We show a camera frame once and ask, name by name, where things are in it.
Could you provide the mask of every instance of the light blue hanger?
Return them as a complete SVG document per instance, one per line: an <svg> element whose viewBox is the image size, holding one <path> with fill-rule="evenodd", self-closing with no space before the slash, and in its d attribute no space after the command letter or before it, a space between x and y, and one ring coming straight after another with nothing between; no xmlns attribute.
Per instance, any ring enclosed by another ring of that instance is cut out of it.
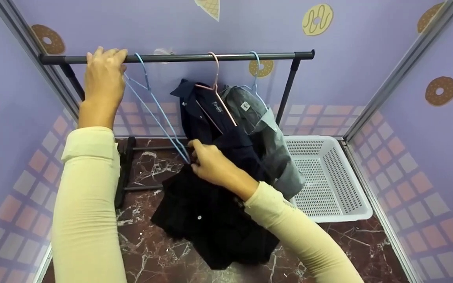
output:
<svg viewBox="0 0 453 283"><path fill-rule="evenodd" d="M258 95L258 84L257 84L257 79L258 79L258 72L260 71L260 58L258 57L258 54L255 51L250 51L249 53L255 54L256 56L256 61L258 63L258 68L256 69L256 75L255 75L255 80L253 82L253 85L251 87L249 86L241 86L241 88L247 89L250 92L254 92L255 95L260 99L260 101L263 103L263 106L265 106L265 109L268 110L267 104L263 101L263 99Z"/></svg>
<svg viewBox="0 0 453 283"><path fill-rule="evenodd" d="M162 131L164 132L164 134L167 136L167 138L169 138L169 140L171 141L172 145L176 148L176 150L178 151L178 153L182 156L182 158L190 164L190 156L188 155L188 152L186 151L186 147L179 141L178 139L178 135L176 134L176 131L174 131L174 127L172 127L171 125L171 122L169 121L169 119L167 118L167 115L165 114L164 110L162 109L162 107L160 106L160 103L158 102L158 100L156 99L156 97L153 95L153 92L151 91L151 86L149 85L149 79L148 79L148 73L146 72L146 67L144 66L144 62L142 61L142 58L141 56L139 56L138 53L135 53L135 55L137 56L137 58L139 59L139 61L141 62L141 65L142 65L142 69L144 70L144 79L146 80L146 86L143 86L142 84L140 84L139 82L137 82L136 80L134 79L131 79L130 77L127 76L127 74L124 74L125 77L126 77L126 81L125 83L127 84L127 86L129 86L129 88L132 90L132 92L134 93L134 95L136 95L137 99L139 99L139 101L141 102L141 104L144 105L144 107L146 108L146 110L148 110L149 114L151 114L151 116L153 117L153 119L155 119L155 121L157 122L158 126L160 127L160 129L162 129ZM167 131L164 129L164 127L162 127L162 124L160 124L160 122L158 121L158 119L155 117L155 115L152 113L152 111L149 109L149 107L143 102L143 100L141 99L141 97L137 94L137 92L134 90L134 88L129 84L129 81L132 81L132 82L135 82L136 84L138 84L139 86L141 86L142 88L144 88L145 90L147 90L150 94L151 94L151 97L153 98L154 102L157 104L158 108L160 109L160 111L162 112L162 114L164 115L164 118L165 120L167 121L167 124L169 124L169 127L171 127L171 130L174 134L174 138L176 140L176 142L180 145L181 147L181 150L179 149L179 147L176 145L176 143L174 142L174 140L169 136L169 134L167 134Z"/></svg>

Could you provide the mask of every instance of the clothing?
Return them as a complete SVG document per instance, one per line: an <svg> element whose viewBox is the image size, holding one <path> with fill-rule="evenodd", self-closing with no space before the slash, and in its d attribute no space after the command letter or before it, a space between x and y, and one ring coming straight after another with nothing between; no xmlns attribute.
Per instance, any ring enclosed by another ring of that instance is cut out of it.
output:
<svg viewBox="0 0 453 283"><path fill-rule="evenodd" d="M56 283L126 283L113 206L120 172L113 131L74 130L63 161L52 224ZM297 253L317 283L362 282L333 239L269 185L261 182L245 205L246 213Z"/></svg>
<svg viewBox="0 0 453 283"><path fill-rule="evenodd" d="M195 84L183 80L171 93L180 97L187 138L216 145L254 179L266 179L244 129L233 124L211 90ZM234 261L247 265L268 262L279 240L251 220L234 194L199 179L188 165L162 184L165 195L151 221L169 236L191 241L211 269L225 269Z"/></svg>
<svg viewBox="0 0 453 283"><path fill-rule="evenodd" d="M237 124L254 140L253 143L264 145L261 161L268 175L275 178L274 188L285 199L294 197L304 188L305 177L291 159L272 110L267 110L257 97L239 86L225 86L221 98Z"/></svg>
<svg viewBox="0 0 453 283"><path fill-rule="evenodd" d="M151 221L172 238L192 242L211 269L270 260L279 240L243 211L236 195L203 181L190 165L162 185L165 195Z"/></svg>

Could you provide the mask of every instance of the sleeve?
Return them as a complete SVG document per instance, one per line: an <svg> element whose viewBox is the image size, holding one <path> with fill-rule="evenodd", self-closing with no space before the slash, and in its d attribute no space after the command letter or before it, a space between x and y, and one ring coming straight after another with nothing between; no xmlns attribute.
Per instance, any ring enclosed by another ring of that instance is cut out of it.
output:
<svg viewBox="0 0 453 283"><path fill-rule="evenodd" d="M113 131L70 133L52 224L57 283L126 283L114 207L120 157Z"/></svg>
<svg viewBox="0 0 453 283"><path fill-rule="evenodd" d="M260 182L245 205L253 220L298 255L317 283L363 282L331 236L267 183Z"/></svg>

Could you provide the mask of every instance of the gray jacket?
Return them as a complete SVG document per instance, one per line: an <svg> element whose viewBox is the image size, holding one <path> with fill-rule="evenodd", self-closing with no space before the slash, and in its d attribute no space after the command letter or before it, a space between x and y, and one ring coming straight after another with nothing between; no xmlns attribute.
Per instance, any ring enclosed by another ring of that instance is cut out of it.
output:
<svg viewBox="0 0 453 283"><path fill-rule="evenodd" d="M275 122L274 114L254 95L239 86L225 86L221 98L237 124L244 127L254 140L265 147L262 164L275 182L273 186L285 199L302 190L305 177L291 159L284 135Z"/></svg>

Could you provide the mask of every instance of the floor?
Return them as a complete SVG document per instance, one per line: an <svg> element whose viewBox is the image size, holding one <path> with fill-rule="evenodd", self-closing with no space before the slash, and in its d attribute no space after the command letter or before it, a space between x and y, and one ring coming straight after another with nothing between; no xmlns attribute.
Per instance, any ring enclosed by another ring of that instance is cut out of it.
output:
<svg viewBox="0 0 453 283"><path fill-rule="evenodd" d="M170 145L166 140L137 140L138 147ZM159 185L181 169L172 150L138 152L133 160L131 186ZM173 242L150 221L163 193L128 192L118 216L118 231L129 283L312 283L306 268L291 251L277 247L266 265L232 265L212 271L186 242ZM378 219L321 224L342 247L366 283L408 282ZM44 283L54 283L53 263Z"/></svg>

